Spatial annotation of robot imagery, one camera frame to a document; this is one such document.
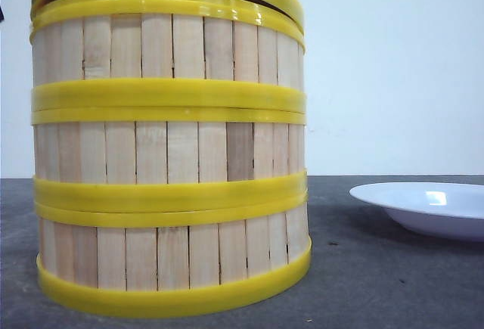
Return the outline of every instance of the gray table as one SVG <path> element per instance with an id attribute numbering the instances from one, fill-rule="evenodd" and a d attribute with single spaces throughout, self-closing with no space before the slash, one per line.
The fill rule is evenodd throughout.
<path id="1" fill-rule="evenodd" d="M 2 328 L 484 328 L 484 244 L 425 237 L 348 195 L 385 181 L 483 184 L 482 176 L 310 177 L 312 266 L 298 285 L 245 308 L 195 318 L 105 318 L 65 309 L 36 283 L 29 179 L 2 180 Z"/>

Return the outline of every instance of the wooden container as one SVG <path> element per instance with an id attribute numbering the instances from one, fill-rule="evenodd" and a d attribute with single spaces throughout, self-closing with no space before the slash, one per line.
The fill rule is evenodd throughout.
<path id="1" fill-rule="evenodd" d="M 48 296 L 197 315 L 306 273 L 302 14 L 297 0 L 33 0 Z"/>

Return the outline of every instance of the white bowl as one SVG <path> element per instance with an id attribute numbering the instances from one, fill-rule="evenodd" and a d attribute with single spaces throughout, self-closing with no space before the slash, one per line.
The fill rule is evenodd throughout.
<path id="1" fill-rule="evenodd" d="M 484 185 L 378 183 L 359 185 L 349 193 L 384 207 L 410 231 L 484 242 Z"/>

